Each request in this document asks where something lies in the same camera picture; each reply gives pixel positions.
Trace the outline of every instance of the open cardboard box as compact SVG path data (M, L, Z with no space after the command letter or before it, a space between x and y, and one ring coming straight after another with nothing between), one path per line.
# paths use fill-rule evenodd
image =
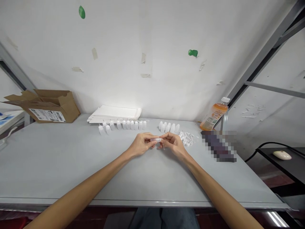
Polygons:
M71 91L38 90L9 95L3 103L20 106L39 123L72 123L80 115Z

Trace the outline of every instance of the plastic bottle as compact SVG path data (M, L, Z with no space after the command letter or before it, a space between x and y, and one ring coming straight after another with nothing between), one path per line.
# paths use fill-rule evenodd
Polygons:
M113 121L110 121L110 129L114 130L114 123L113 123Z
M127 129L126 121L125 120L123 120L123 129Z
M130 128L131 128L131 130L134 130L134 122L132 120L130 122Z
M163 122L161 121L161 122L159 123L159 130L161 130L162 125L163 125Z
M139 123L138 123L138 121L135 121L135 123L134 123L134 129L135 129L135 130L139 130Z
M176 132L176 133L178 133L179 128L180 128L180 124L178 124L178 125L176 126L176 128L175 128L175 132Z
M165 130L165 123L161 127L161 133L164 133L164 130Z
M200 128L202 130L212 130L221 116L227 112L229 101L229 98L223 97L219 103L214 104L200 124Z
M165 128L165 132L169 132L169 130L171 129L171 123L167 124L167 127Z
M98 126L98 130L101 135L105 134L104 128L101 125Z
M131 128L131 127L130 127L130 121L129 121L129 120L127 120L126 125L127 125L127 129L129 130L129 129Z
M170 132L174 133L175 132L175 128L176 128L176 125L173 123L172 126L171 126Z
M122 128L121 123L120 123L119 120L117 120L117 128L118 128L118 129L121 129L121 128Z
M139 130L142 130L142 128L143 128L143 122L140 121L140 123L139 123Z
M145 130L146 129L146 121L144 120L143 121L143 130Z
M107 125L107 126L106 126L106 133L107 133L108 135L110 135L110 131L111 131L110 126Z

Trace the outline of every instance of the mouse cable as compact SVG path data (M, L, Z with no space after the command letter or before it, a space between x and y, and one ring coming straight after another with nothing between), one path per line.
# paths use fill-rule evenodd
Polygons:
M278 143L278 142L265 142L265 143L261 144L258 148L261 148L262 146L264 146L264 145L266 145L266 144L278 144L278 145L286 146L288 149L291 149L291 150L293 150L293 151L295 151L295 152L297 152L297 153L299 153L299 154L305 156L304 153L302 153L302 152L296 150L295 148L293 148L293 147L291 147L291 146L288 146L288 145L285 145L285 144L282 144L282 143ZM254 152L247 160L245 160L245 162L248 162L252 157L255 156L256 153L257 153L257 149L255 150L255 152Z

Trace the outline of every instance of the bottle cap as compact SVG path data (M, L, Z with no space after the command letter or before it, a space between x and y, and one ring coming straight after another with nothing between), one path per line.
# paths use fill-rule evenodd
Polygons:
M230 99L229 99L228 97L223 97L223 98L221 99L221 101L223 101L223 102L230 102Z

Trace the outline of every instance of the computer mouse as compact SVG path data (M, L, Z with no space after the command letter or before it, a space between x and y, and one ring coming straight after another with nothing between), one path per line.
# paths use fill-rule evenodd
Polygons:
M281 160L290 160L291 156L285 151L274 151L273 155Z

